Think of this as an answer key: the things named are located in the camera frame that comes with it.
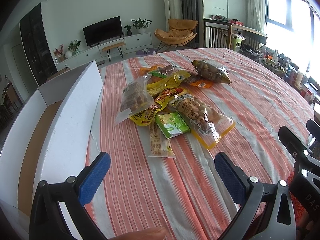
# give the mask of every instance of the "television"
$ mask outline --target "television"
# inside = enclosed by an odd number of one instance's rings
[[[110,18],[83,28],[87,46],[123,35],[120,16]]]

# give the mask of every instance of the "blue gripper pad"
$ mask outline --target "blue gripper pad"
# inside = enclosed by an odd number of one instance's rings
[[[97,160],[97,157],[90,165],[91,170],[79,187],[78,200],[82,206],[91,202],[110,168],[110,155],[108,153],[103,153],[102,156],[100,155],[98,155],[99,159]]]
[[[244,205],[246,201],[246,188],[237,176],[236,171],[230,166],[221,153],[215,156],[214,166],[234,203]]]

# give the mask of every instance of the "white curtain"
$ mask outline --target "white curtain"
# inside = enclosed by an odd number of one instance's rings
[[[263,32],[266,21],[266,0],[247,0],[247,26]]]
[[[164,0],[165,19],[169,31],[168,19],[183,19],[181,0]]]

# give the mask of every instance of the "striped tablecloth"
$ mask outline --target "striped tablecloth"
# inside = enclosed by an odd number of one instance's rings
[[[206,150],[190,134],[172,139],[176,159],[151,158],[149,127],[126,120],[114,127],[122,89],[138,78],[140,67],[177,65],[193,69],[195,59],[215,59],[231,84],[210,89],[187,86],[195,96],[236,121],[214,148]],[[166,227],[166,239],[217,239],[237,209],[214,169],[224,151],[248,176],[276,183],[293,171],[293,158],[278,139],[283,125],[307,140],[312,108],[283,80],[256,62],[228,49],[190,49],[136,57],[101,70],[104,87],[89,138],[86,165],[101,151],[111,168],[86,209],[113,237]]]

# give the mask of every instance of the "white flower pot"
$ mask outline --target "white flower pot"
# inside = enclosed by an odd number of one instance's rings
[[[68,51],[64,54],[64,56],[65,56],[66,58],[72,57],[72,51],[71,51],[71,50],[68,50]]]
[[[147,31],[147,28],[138,29],[138,33],[145,33],[146,31]]]

